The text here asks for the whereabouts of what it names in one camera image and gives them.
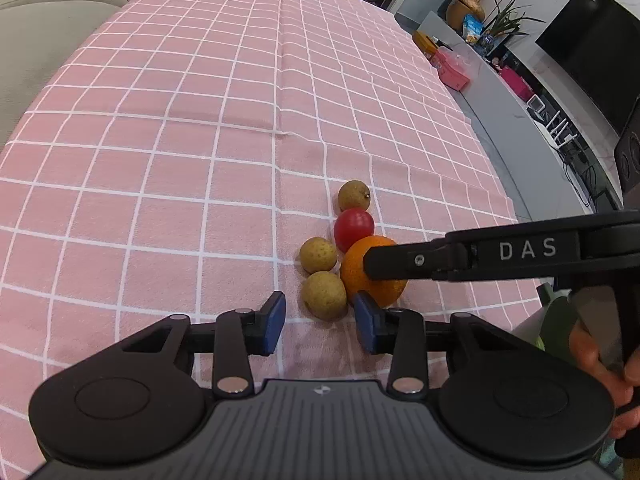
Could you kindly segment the person's right hand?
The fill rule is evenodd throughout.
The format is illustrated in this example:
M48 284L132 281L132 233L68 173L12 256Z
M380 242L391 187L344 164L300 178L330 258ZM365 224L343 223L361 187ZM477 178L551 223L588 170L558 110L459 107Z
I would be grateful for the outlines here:
M623 408L631 404L634 388L639 385L640 359L639 349L627 361L624 370L614 373L600 361L597 341L585 329L585 325L578 321L570 332L568 340L570 353L574 356L577 366L596 378L614 400L616 408Z

